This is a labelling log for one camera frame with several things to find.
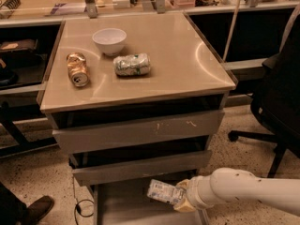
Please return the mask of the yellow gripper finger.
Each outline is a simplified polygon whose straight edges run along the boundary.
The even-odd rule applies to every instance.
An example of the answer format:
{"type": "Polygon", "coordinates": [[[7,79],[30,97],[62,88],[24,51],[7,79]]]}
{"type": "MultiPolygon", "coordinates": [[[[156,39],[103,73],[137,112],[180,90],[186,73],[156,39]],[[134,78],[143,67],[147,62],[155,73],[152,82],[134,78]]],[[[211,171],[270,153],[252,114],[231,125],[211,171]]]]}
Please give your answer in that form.
{"type": "Polygon", "coordinates": [[[184,180],[178,182],[175,186],[177,188],[187,189],[189,182],[190,182],[189,179],[184,179],[184,180]]]}
{"type": "Polygon", "coordinates": [[[180,202],[176,204],[173,209],[180,213],[189,213],[195,211],[195,208],[189,202],[180,202]]]}

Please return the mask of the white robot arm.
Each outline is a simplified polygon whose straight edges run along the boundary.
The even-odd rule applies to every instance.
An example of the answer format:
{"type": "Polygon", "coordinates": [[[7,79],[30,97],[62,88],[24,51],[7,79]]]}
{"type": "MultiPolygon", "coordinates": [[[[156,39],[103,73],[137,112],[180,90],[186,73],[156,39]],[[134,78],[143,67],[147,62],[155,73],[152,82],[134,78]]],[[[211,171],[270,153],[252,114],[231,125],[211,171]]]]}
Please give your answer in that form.
{"type": "Polygon", "coordinates": [[[259,202],[300,216],[300,180],[261,178],[253,173],[220,168],[207,176],[195,176],[177,184],[186,193],[173,207],[187,213],[232,202],[259,202]]]}

